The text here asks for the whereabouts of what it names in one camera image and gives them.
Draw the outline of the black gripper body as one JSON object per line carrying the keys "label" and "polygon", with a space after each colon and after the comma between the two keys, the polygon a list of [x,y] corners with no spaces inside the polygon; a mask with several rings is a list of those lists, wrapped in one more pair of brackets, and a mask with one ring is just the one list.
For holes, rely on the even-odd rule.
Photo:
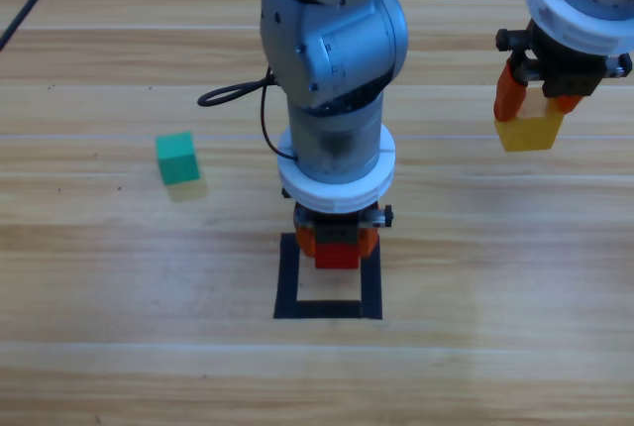
{"label": "black gripper body", "polygon": [[526,87],[542,83],[548,98],[590,96],[602,80],[630,74],[629,53],[597,55],[579,52],[548,36],[534,22],[524,30],[500,29],[495,36],[499,51],[509,52],[510,75]]}
{"label": "black gripper body", "polygon": [[329,214],[309,209],[299,202],[294,204],[294,227],[310,227],[315,231],[316,246],[323,244],[358,245],[360,228],[390,228],[394,219],[390,204],[377,202],[358,211]]}

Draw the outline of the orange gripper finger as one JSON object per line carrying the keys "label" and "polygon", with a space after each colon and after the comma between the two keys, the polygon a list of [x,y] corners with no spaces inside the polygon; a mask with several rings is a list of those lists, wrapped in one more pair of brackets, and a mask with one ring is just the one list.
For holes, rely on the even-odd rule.
{"label": "orange gripper finger", "polygon": [[493,114],[497,122],[508,122],[517,116],[526,98],[527,87],[526,82],[514,78],[508,59],[496,84]]}
{"label": "orange gripper finger", "polygon": [[583,101],[583,96],[558,96],[549,98],[547,110],[561,114],[569,114]]}
{"label": "orange gripper finger", "polygon": [[358,231],[358,249],[361,259],[367,259],[379,241],[378,228],[360,228]]}
{"label": "orange gripper finger", "polygon": [[306,257],[314,257],[316,252],[315,231],[310,227],[296,227],[297,244]]}

